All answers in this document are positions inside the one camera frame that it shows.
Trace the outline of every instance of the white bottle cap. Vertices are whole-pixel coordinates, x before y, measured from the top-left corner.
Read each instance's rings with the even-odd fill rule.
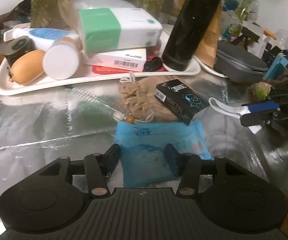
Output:
[[[80,62],[79,52],[68,41],[60,41],[45,53],[43,69],[50,78],[56,80],[67,79],[77,70]]]

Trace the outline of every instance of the blue wet wipes package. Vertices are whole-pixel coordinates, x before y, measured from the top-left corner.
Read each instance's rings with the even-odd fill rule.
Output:
[[[163,154],[168,143],[179,153],[193,153],[202,159],[211,159],[199,121],[189,126],[182,122],[119,122],[115,140],[121,147],[124,187],[143,187],[176,179]]]

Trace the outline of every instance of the cartoon character drawing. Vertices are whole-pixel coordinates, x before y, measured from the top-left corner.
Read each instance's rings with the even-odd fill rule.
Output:
[[[185,96],[185,99],[189,102],[191,107],[197,107],[197,108],[199,108],[201,110],[205,108],[203,106],[201,100],[194,94],[187,94]]]

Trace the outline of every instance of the brown paper bag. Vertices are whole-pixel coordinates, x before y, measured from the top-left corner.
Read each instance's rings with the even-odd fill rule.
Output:
[[[182,8],[185,0],[178,0]],[[199,43],[195,55],[207,66],[213,68],[216,57],[217,42],[220,36],[220,23],[222,15],[222,4],[220,3],[214,14],[213,19],[208,26],[203,39]]]

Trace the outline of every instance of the silver foil mat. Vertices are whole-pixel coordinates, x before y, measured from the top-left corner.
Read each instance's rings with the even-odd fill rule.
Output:
[[[184,78],[204,95],[231,106],[248,102],[248,89],[205,72]],[[83,159],[104,153],[114,143],[115,110],[125,112],[120,102],[118,80],[56,87],[15,96],[0,96],[0,195],[44,165],[67,155]],[[223,155],[286,191],[288,189],[288,141],[263,129],[256,135],[239,120],[211,108],[200,115],[209,152]],[[107,181],[109,189],[123,186],[119,162]],[[73,184],[87,191],[84,176]],[[151,184],[172,187],[179,181]],[[200,191],[212,185],[211,176],[200,178]],[[0,219],[0,234],[5,230]]]

